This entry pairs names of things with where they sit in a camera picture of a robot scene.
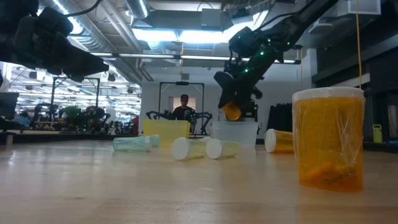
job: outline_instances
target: white plastic bin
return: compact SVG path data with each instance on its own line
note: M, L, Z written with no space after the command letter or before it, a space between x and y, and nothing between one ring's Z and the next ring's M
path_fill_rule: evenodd
M255 147L257 122L213 121L213 138L240 143L241 147Z

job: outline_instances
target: orange plastic container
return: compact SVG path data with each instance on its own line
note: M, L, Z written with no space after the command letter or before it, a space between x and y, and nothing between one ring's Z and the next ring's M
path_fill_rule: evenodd
M363 189L363 91L351 87L293 95L294 150L300 182L318 189Z
M268 153L294 153L291 132L268 129L264 142Z

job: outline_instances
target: black shirt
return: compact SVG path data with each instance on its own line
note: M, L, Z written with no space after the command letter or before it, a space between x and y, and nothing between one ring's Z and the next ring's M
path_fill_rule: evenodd
M182 108L181 106L179 106L173 111L171 119L185 120L185 111L187 110L193 111L193 109L189 106L187 106L186 108Z

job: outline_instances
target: man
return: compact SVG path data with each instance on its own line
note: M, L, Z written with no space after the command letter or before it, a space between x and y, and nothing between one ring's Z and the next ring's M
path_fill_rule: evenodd
M29 128L30 127L30 119L29 119L29 114L26 111L23 111L19 117L14 119L14 122L21 127L24 128Z
M186 111L192 112L193 109L188 106L188 95L182 94L181 95L181 106L177 107L170 119L177 119L177 120L185 120Z

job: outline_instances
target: table surface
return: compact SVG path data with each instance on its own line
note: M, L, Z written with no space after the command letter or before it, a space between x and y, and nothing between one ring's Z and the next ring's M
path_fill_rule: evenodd
M175 161L110 141L0 147L1 223L396 223L398 155L364 153L364 191L299 184L291 154Z

